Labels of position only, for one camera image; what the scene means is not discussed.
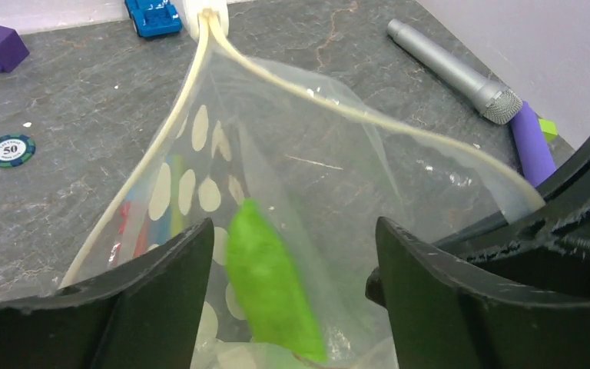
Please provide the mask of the purple toy cylinder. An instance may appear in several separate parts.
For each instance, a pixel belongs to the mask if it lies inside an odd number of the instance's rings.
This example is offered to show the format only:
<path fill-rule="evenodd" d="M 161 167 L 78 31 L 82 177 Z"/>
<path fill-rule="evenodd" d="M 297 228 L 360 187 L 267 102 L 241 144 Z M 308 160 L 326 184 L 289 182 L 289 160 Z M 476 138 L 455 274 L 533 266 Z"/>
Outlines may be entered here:
<path fill-rule="evenodd" d="M 509 122 L 524 178 L 538 187 L 556 170 L 549 143 L 541 131 L 538 115 L 527 101 Z"/>

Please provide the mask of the clear polka dot zip bag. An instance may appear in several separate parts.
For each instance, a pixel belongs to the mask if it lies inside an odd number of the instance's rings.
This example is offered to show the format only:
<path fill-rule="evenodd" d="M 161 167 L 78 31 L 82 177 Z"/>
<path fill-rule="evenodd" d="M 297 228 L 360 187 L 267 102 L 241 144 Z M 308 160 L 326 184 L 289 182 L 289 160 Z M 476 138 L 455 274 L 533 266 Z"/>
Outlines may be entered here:
<path fill-rule="evenodd" d="M 114 259 L 124 198 L 152 163 L 182 155 L 179 233 L 205 218 L 214 226 L 193 368 L 397 367 L 387 314 L 364 294 L 376 267 L 376 220 L 394 218 L 438 241 L 496 213 L 519 220 L 544 201 L 492 156 L 382 115 L 332 78 L 242 55 L 227 39 L 224 2 L 185 7 L 197 42 L 189 72 L 61 286 L 129 262 Z M 228 227 L 247 198 L 298 267 L 323 332 L 324 362 L 252 337 L 226 271 Z"/>

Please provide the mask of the small lime green block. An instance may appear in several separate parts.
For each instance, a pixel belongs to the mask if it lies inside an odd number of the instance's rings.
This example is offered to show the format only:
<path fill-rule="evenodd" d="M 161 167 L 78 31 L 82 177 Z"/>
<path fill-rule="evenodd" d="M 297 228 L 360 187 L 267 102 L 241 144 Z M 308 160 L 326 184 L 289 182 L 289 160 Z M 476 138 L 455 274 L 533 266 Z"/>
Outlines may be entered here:
<path fill-rule="evenodd" d="M 554 141 L 559 136 L 557 126 L 553 121 L 539 118 L 538 122 L 544 138 L 548 143 Z"/>

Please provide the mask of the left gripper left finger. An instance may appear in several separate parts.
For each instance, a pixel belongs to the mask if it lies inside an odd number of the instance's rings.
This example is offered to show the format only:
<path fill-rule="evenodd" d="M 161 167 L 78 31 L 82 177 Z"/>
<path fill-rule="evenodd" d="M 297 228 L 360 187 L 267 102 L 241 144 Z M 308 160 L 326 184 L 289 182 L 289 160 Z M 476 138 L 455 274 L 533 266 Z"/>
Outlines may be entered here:
<path fill-rule="evenodd" d="M 0 302 L 0 368 L 188 368 L 214 246 L 209 218 L 121 266 Z"/>

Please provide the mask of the grey toy microphone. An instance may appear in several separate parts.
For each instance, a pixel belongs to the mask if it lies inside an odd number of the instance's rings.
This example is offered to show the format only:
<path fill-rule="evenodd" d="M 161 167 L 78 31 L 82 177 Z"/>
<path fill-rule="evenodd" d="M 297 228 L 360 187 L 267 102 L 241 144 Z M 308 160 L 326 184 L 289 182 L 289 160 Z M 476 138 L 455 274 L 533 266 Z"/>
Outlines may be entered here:
<path fill-rule="evenodd" d="M 522 99 L 511 88 L 484 77 L 411 25 L 393 19 L 386 31 L 399 47 L 463 94 L 485 119 L 504 125 L 522 110 Z"/>

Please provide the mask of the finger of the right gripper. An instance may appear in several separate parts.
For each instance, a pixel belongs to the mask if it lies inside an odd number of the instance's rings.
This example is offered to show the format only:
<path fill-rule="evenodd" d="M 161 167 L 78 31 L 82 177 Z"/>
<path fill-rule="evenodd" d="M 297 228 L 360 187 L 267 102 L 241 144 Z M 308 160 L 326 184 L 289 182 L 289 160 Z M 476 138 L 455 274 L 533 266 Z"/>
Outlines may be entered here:
<path fill-rule="evenodd" d="M 539 186 L 545 206 L 488 216 L 435 246 L 511 281 L 590 299 L 590 137 Z"/>

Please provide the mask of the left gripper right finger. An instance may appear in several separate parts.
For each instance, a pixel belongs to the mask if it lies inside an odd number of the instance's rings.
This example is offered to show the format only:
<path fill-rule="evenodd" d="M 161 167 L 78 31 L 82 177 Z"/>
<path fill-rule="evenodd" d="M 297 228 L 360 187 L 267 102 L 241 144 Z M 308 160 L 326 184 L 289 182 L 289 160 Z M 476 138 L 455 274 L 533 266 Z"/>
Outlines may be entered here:
<path fill-rule="evenodd" d="M 376 221 L 401 368 L 590 368 L 590 299 L 503 278 Z"/>

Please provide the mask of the red blue green block stack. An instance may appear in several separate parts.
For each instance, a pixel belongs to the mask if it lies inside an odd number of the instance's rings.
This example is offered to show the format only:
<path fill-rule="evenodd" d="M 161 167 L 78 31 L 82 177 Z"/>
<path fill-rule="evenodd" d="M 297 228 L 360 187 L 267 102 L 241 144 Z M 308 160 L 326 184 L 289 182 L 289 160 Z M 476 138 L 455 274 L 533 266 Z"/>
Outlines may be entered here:
<path fill-rule="evenodd" d="M 178 206 L 178 182 L 186 167 L 182 155 L 168 155 L 141 172 L 121 206 L 116 238 L 119 263 L 163 245 L 183 229 Z"/>

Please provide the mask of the green toy cucumber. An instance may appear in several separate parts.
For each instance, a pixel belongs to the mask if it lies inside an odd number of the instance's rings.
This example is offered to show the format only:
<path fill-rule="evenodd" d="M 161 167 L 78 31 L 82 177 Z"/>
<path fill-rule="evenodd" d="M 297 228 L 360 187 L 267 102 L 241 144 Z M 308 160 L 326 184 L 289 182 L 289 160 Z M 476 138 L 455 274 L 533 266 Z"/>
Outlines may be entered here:
<path fill-rule="evenodd" d="M 287 245 L 252 198 L 228 227 L 226 271 L 255 342 L 309 361 L 328 358 L 320 322 Z"/>

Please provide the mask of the green poker chip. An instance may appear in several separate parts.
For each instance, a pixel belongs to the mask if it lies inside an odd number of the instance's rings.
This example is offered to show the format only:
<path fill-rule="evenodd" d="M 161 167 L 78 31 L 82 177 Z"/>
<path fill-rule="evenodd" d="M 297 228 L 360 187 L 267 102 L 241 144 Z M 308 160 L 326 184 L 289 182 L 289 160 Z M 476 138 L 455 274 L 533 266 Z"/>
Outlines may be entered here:
<path fill-rule="evenodd" d="M 23 165 L 36 152 L 35 141 L 27 135 L 4 135 L 0 137 L 0 168 Z"/>

